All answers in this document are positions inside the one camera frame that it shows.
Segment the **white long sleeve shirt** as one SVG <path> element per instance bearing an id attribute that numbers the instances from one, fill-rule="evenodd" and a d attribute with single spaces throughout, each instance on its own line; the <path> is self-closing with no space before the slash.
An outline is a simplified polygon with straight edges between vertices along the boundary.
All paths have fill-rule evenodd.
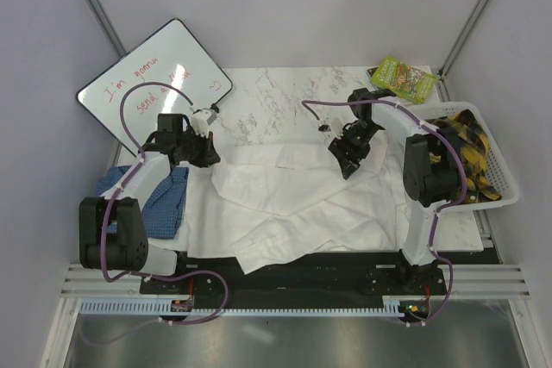
<path id="1" fill-rule="evenodd" d="M 377 133 L 360 169 L 344 178 L 323 145 L 225 146 L 218 164 L 190 170 L 186 250 L 235 258 L 245 273 L 324 250 L 393 251 L 409 215 L 401 156 Z"/>

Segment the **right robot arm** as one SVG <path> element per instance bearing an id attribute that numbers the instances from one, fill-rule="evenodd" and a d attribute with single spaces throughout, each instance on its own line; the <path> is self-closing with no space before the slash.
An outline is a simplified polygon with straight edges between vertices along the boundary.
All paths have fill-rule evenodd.
<path id="1" fill-rule="evenodd" d="M 426 283 L 421 266 L 437 260 L 434 239 L 441 212 L 462 202 L 467 194 L 458 135 L 451 128 L 420 119 L 389 90 L 357 89 L 344 105 L 356 120 L 329 144 L 344 179 L 359 170 L 370 152 L 371 139 L 380 130 L 404 149 L 403 183 L 411 199 L 411 218 L 402 255 L 408 264 L 395 271 L 394 279 L 401 291 L 415 293 Z"/>

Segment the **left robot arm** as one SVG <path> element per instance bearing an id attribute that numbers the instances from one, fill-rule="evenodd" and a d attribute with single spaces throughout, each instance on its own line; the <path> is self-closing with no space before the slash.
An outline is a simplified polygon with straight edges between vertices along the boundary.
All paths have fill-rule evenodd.
<path id="1" fill-rule="evenodd" d="M 133 165 L 100 196 L 83 199 L 78 207 L 79 261 L 87 269 L 159 275 L 160 284 L 179 293 L 189 272 L 177 265 L 178 254 L 149 243 L 143 210 L 163 180 L 182 162 L 208 168 L 221 161 L 214 147 L 214 109 L 192 115 L 160 114 L 157 129 L 138 148 Z"/>

